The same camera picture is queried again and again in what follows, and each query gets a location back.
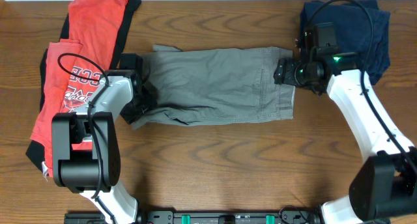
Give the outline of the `grey shorts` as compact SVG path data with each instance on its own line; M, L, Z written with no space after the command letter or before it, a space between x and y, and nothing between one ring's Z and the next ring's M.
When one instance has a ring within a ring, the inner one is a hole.
M277 85L273 73L288 49L180 51L155 46L142 54L146 88L157 105L131 125L177 126L263 123L293 118L295 88Z

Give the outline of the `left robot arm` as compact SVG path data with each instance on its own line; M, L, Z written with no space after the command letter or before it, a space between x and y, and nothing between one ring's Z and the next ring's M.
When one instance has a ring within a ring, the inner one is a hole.
M120 182L121 156L115 121L128 124L156 106L145 88L149 75L143 59L121 56L119 68L101 70L98 88L89 101L73 112L57 113L51 122L53 179L90 200L101 217L72 216L72 223L146 223L147 215Z

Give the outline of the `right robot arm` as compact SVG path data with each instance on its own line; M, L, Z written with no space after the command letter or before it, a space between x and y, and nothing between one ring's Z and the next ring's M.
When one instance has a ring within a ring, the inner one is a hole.
M342 53L332 23L308 27L299 61L280 59L274 82L326 93L342 112L363 166L347 196L321 205L322 223L366 223L416 213L416 147L375 95L355 52Z

